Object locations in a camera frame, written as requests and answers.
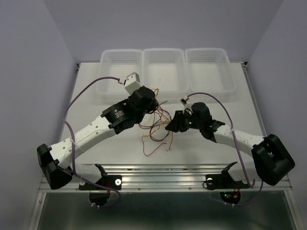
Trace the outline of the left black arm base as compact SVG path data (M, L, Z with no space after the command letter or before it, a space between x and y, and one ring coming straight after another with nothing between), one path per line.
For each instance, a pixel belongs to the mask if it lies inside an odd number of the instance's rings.
M96 182L98 186L87 182L80 182L78 189L89 192L89 202L97 209L112 207L121 199L121 175L109 175Z

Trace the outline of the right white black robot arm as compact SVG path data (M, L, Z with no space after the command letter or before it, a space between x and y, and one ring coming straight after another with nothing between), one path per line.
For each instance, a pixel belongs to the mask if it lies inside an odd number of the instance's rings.
M274 186L295 167L293 158L276 135L262 137L234 130L213 119L205 103L193 103L177 110L166 126L166 130L175 133L189 129L196 129L205 139L235 148L253 159L248 164L233 162L222 170L220 181L226 187L243 180L262 180Z

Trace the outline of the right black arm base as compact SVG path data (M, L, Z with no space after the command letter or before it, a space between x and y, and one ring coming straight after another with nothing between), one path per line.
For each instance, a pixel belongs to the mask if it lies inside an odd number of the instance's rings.
M221 189L220 192L221 201L226 205L237 206L241 199L241 189L248 189L249 186L243 181L234 181L228 171L232 166L237 164L233 162L222 169L220 174L208 174L205 176L205 181L202 183L202 187L213 191Z

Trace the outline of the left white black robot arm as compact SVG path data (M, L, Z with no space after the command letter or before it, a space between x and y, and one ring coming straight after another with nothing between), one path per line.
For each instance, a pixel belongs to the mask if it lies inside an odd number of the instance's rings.
M154 112L157 107L155 93L141 86L127 99L104 110L72 137L51 146L38 146L38 163L50 188L62 188L72 180L69 170L80 155L105 139L139 124L145 114Z

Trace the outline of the middle white plastic basket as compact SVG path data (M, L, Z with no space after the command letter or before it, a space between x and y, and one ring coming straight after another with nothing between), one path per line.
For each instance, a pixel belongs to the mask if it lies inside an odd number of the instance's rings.
M150 48L142 52L142 77L146 87L158 89L158 98L171 100L189 91L183 50Z

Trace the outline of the white plastic basket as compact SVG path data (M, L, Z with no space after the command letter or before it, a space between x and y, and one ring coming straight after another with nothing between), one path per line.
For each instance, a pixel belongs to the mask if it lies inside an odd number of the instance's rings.
M98 78L115 77L121 82L136 72L142 74L142 51L137 49L105 50L100 59ZM129 94L124 86L115 80L100 80L96 84L96 96L106 100L126 98Z
M150 48L142 52L142 77L146 87L158 89L158 98L171 100L189 91L183 50Z
M236 91L231 63L224 49L191 48L185 51L192 92L226 97Z

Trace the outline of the left white plastic basket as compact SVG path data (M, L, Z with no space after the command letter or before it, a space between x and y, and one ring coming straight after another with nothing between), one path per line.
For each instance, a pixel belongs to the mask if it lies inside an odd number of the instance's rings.
M100 59L98 78L115 77L121 82L136 72L142 74L142 51L137 49L105 50ZM126 98L129 94L124 86L115 80L100 80L96 84L96 96L106 100Z

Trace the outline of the right white plastic basket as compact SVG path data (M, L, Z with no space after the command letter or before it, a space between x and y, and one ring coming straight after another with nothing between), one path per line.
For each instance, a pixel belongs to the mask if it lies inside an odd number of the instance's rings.
M191 48L185 51L192 92L226 97L236 91L231 63L224 49Z

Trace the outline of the aluminium frame rail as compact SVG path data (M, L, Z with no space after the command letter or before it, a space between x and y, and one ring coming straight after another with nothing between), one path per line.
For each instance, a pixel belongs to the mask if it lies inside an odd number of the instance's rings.
M77 164L77 172L82 168L86 168L84 177L90 181L93 181L98 175L91 176L90 169L97 169L94 165L90 164ZM155 192L209 192L209 191L230 191L234 190L235 185L230 185L230 189L226 186L220 185L205 185L206 190L203 187L204 181L213 180L215 177L221 177L222 170L227 164L143 164L143 165L102 165L106 171L108 177L115 181L115 177L119 176L119 182L111 182L111 186L117 186L115 188L121 193L155 193ZM52 192L85 192L94 191L94 189L85 188L85 182L81 181L77 177L73 179L62 188L52 190L47 182L45 176L42 176L42 180L39 186L39 192L52 193ZM287 191L292 190L292 186L289 177L286 175L277 185L271 186L266 183L263 184L262 191Z

